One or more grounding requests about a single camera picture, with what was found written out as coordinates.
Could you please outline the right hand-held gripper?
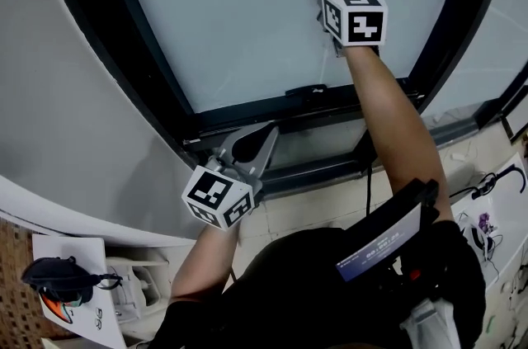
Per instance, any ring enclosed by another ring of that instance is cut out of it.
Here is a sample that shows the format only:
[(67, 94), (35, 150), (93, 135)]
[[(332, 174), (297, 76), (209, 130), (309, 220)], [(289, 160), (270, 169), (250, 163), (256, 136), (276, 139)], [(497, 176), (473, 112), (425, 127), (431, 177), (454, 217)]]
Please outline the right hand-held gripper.
[(318, 21), (331, 38), (337, 58), (352, 46), (378, 48), (386, 39), (388, 7), (385, 0), (318, 0)]

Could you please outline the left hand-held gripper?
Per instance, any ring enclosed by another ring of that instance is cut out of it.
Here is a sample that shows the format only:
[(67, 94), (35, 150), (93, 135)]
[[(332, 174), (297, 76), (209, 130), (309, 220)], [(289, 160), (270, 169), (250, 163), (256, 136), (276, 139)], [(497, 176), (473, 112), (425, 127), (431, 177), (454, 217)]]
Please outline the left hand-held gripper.
[(196, 167), (181, 194), (191, 214), (223, 231), (250, 215), (259, 205), (261, 176), (278, 136), (279, 128), (272, 122), (248, 125), (230, 134), (218, 154)]

